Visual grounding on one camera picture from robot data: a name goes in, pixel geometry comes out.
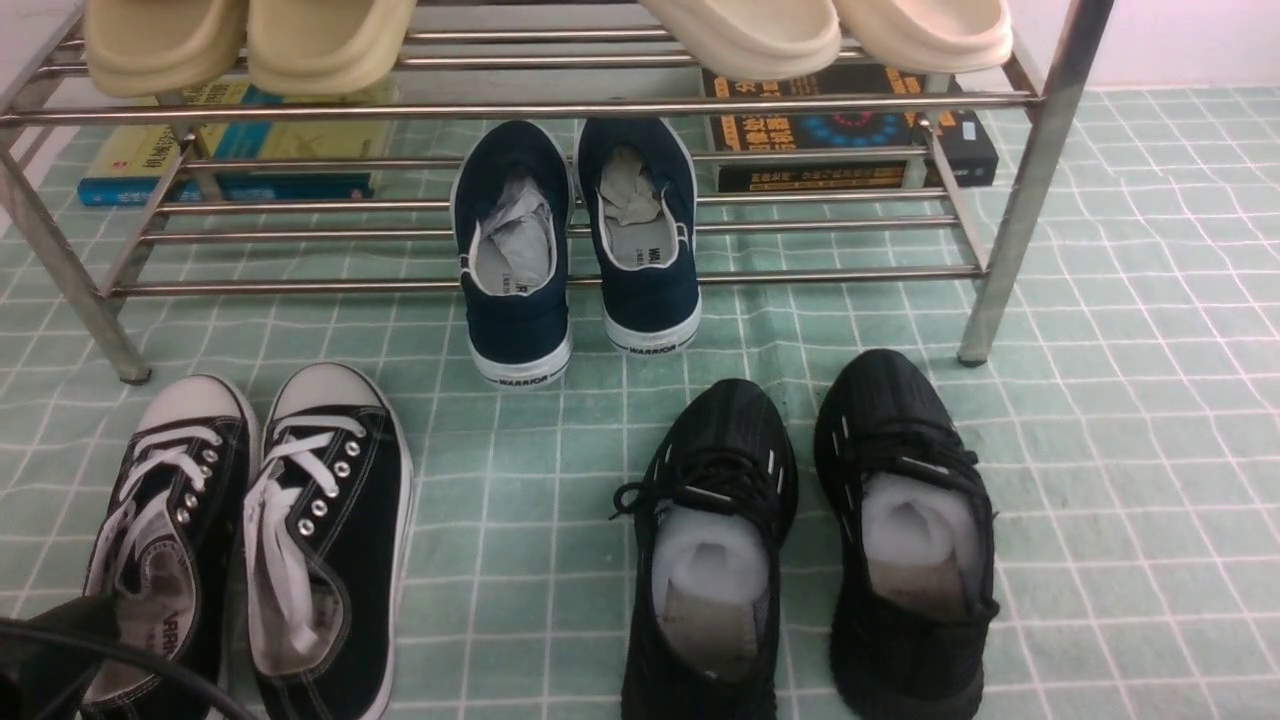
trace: canvas sneaker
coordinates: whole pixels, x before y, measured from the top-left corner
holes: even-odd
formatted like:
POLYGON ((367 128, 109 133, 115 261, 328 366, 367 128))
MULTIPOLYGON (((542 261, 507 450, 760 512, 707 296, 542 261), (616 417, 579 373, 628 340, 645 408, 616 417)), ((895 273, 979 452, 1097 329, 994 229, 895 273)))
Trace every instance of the canvas sneaker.
POLYGON ((831 667, 867 720, 968 720, 982 702, 995 518, 938 393, 872 350, 832 384, 814 428, 818 479, 842 532, 831 667))
POLYGON ((554 382, 573 351, 568 220, 573 186, 545 131, 511 120, 462 161, 449 196, 471 357, 499 387, 554 382))
POLYGON ((634 355, 684 348, 703 314, 689 149, 659 118, 590 119, 573 156, 600 263, 605 333, 634 355))
POLYGON ((303 368, 244 501, 248 639, 268 715, 374 720, 390 702, 412 462, 361 373, 303 368))
POLYGON ((637 483, 636 598, 623 720, 772 720, 778 550, 795 519, 796 460, 777 407, 721 380, 681 413, 637 483))
MULTIPOLYGON (((230 383, 191 375, 164 388, 124 450, 84 582, 84 594, 114 598, 122 642, 224 687, 227 565, 257 442, 253 411, 230 383)), ((106 662, 81 714, 197 720, 210 708, 180 685, 106 662)))

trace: book cover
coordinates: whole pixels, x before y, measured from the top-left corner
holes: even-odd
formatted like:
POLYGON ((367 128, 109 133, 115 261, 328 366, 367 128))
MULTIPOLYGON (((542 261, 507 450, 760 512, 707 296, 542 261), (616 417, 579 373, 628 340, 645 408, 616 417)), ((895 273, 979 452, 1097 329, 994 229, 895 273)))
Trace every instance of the book cover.
MULTIPOLYGON (((806 97, 865 92, 918 94, 923 77, 876 64, 832 65, 817 74, 781 82, 735 82, 703 70, 709 97, 806 97)), ((952 79, 952 91, 960 86, 952 79)), ((915 113, 845 113, 828 115, 721 115, 708 119, 712 147, 719 152, 824 150, 908 145, 915 113)), ((969 110, 938 117, 942 150, 961 187, 989 186, 998 156, 986 128, 969 110)), ((714 168, 721 192, 851 190, 900 187, 905 160, 800 160, 795 163, 723 163, 714 168)), ((937 170, 928 163, 931 186, 937 170)))
MULTIPOLYGON (((262 92, 247 81, 219 81, 186 91, 188 104, 274 105, 284 102, 388 104, 397 96, 390 78, 357 94, 339 97, 280 97, 262 92)), ((155 105, 155 100, 140 100, 155 105)), ((201 133, 214 158, 224 160, 300 160, 307 158, 375 158, 385 152, 393 124, 387 120, 321 120, 287 123, 206 124, 201 133)), ((168 127, 129 126, 116 128, 102 145, 79 182, 83 205, 142 205, 160 176, 177 156, 177 142, 168 127)), ((372 197, 378 174, 369 172, 321 173, 220 173, 228 200, 328 200, 372 197)), ((179 201, 201 200, 195 182, 187 181, 179 201)))

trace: black knit sneaker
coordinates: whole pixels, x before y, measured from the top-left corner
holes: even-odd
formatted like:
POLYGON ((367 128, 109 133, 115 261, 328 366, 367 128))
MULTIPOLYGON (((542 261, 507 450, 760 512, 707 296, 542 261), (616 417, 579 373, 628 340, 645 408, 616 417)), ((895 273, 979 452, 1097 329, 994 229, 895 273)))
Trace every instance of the black knit sneaker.
MULTIPOLYGON (((224 685, 227 566, 257 443, 253 411, 230 383, 192 375, 160 391, 124 450, 84 580, 84 594, 115 601, 125 644, 224 685)), ((86 720, 210 714, 180 685, 114 662, 81 705, 86 720)))
POLYGON ((248 639, 276 720, 374 720, 390 702, 410 461, 387 397, 321 363, 280 389, 244 501, 248 639))
POLYGON ((618 488, 639 548, 622 720, 777 715, 778 548, 799 491, 782 418, 748 380, 698 396, 618 488))
POLYGON ((902 355, 872 350, 836 379, 814 461, 844 525, 831 630, 836 688, 864 720, 968 720, 1000 611, 991 500, 951 415, 902 355))

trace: stainless steel shoe rack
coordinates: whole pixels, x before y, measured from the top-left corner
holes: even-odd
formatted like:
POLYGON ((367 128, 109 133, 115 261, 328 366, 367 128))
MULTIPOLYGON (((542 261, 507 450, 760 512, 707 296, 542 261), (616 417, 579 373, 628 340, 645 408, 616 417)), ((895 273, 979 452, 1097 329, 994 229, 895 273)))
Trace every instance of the stainless steel shoe rack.
MULTIPOLYGON (((814 159, 870 159, 893 156, 906 159, 908 182, 901 190, 852 190, 828 192, 786 193, 719 193, 700 199, 704 205, 755 205, 771 202, 881 202, 881 201, 940 201, 943 214, 911 215, 856 220, 806 222, 721 222, 700 224, 701 234, 740 233, 792 233, 892 231, 906 228, 948 228, 955 237, 960 256, 959 265, 895 266, 867 269, 781 270, 751 273, 703 273, 708 286, 733 283, 846 283, 873 281, 955 281, 970 279, 977 287, 977 300, 968 327, 960 342, 959 357, 965 365, 986 363, 991 345, 1012 292, 1018 270, 1027 251, 1032 231, 1048 192, 1050 181, 1057 168, 1068 132, 1075 117, 1084 82, 1088 77, 1098 44, 1106 28, 1114 0, 1073 0, 1052 65, 1039 87, 1024 70, 1025 54, 1015 51, 1004 67, 1009 78, 1009 92, 947 91, 948 77, 927 78, 920 95, 840 95, 820 97, 760 97, 760 99, 672 99, 672 100, 604 100, 599 102, 518 102, 484 105, 397 104, 388 106, 337 106, 337 105, 275 105, 275 106, 195 106, 180 105, 177 99, 161 99, 151 108, 76 108, 51 109, 47 102, 61 81, 83 77, 84 41, 79 37, 78 18, 68 20, 55 33, 44 51, 20 73, 17 82, 0 95, 0 202, 9 211, 14 224, 22 231, 32 251, 44 264, 63 296, 79 315, 97 346, 111 361, 120 379, 128 383, 146 382, 150 368, 124 332, 118 314, 131 297, 173 297, 191 295, 252 295, 252 293, 367 293, 453 291, 456 279, 333 279, 333 281, 200 281, 200 282, 141 282, 142 268, 152 249, 160 245, 189 243, 291 243, 301 241, 442 241, 451 238, 447 229, 419 227, 344 227, 255 231, 166 231, 170 218, 178 215, 232 215, 260 213, 392 213, 392 211, 447 211, 447 199, 421 200, 351 200, 351 201, 271 201, 228 202, 218 195, 212 176, 218 172, 247 170, 407 170, 424 168, 454 168, 458 158, 383 158, 362 161, 305 160, 305 161, 224 161, 210 159, 192 132, 202 122, 233 120, 306 120, 306 119, 507 119, 507 118, 588 118, 627 115, 721 115, 721 114, 780 114, 780 113, 850 113, 850 111, 918 111, 929 113, 959 109, 1021 109, 1032 122, 1021 164, 1018 168, 1009 204, 1000 229, 991 245, 978 240, 977 227, 966 210, 965 199, 956 186, 946 158, 936 137, 925 128, 916 133, 910 145, 887 149, 823 150, 804 154, 751 154, 751 161, 796 160, 804 155, 814 159), (127 238, 118 260, 101 282, 95 281, 67 242, 52 214, 41 201, 24 174, 31 149, 18 159, 13 147, 27 129, 36 128, 38 145, 49 132, 59 126, 115 126, 115 124, 169 124, 177 137, 184 138, 180 156, 164 173, 161 182, 147 204, 137 233, 127 238), (924 160, 932 159, 940 169, 941 188, 924 188, 924 160), (206 191, 206 200, 178 204, 172 199, 179 177, 193 177, 206 191)), ((671 41, 671 36, 658 27, 608 29, 538 29, 538 31, 431 31, 415 29, 404 38, 404 51, 397 64, 399 70, 548 70, 595 69, 608 72, 620 68, 672 68, 695 67, 689 54, 680 50, 622 51, 639 44, 671 41), (549 54, 552 44, 581 44, 586 54, 549 54), (508 45, 521 47, 543 46, 518 55, 485 54, 485 47, 508 45), (445 46, 466 46, 465 56, 431 54, 445 46)), ((846 47, 841 63, 869 61, 856 47, 846 47)), ((695 161, 732 163, 741 156, 721 156, 714 152, 698 154, 695 161)), ((579 275, 573 284, 590 286, 598 277, 579 275)))

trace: shoe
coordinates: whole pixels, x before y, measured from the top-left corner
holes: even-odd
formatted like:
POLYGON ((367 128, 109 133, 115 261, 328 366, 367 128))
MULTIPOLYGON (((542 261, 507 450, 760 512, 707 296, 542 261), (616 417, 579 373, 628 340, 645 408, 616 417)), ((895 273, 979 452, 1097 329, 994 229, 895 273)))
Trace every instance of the shoe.
POLYGON ((622 720, 777 715, 778 550, 799 493, 786 425, 748 380, 698 396, 618 488, 640 551, 622 720))
POLYGON ((1014 53, 1007 0, 835 0, 863 49, 914 73, 960 74, 1005 64, 1014 53))
POLYGON ((252 0, 248 77, 276 95, 346 95, 396 67, 416 0, 252 0))
POLYGON ((840 55, 840 20, 831 0, 640 0, 689 53, 736 81, 813 74, 840 55))
POLYGON ((850 363, 814 427, 844 532, 831 669, 865 720, 968 720, 982 702, 992 597, 991 500, 951 415, 910 360, 850 363))
MULTIPOLYGON (((124 450, 84 594, 111 596, 120 641, 227 685, 223 609, 236 515, 257 466, 257 420, 230 383, 192 375, 164 388, 124 450)), ((204 720, 191 693, 108 662, 86 720, 204 720)))
POLYGON ((248 0, 90 0, 84 58, 95 87, 143 97, 204 85, 236 64, 248 0))
POLYGON ((531 388, 564 374, 570 334, 568 220, 573 183, 547 131, 489 131, 449 193, 471 357, 486 380, 531 388))
POLYGON ((390 702, 412 462, 387 397, 321 363, 289 378, 244 501, 248 641, 276 720, 376 720, 390 702))
POLYGON ((664 120, 590 119, 573 152, 600 263, 604 329, 632 355, 666 355, 698 333, 694 160, 664 120))

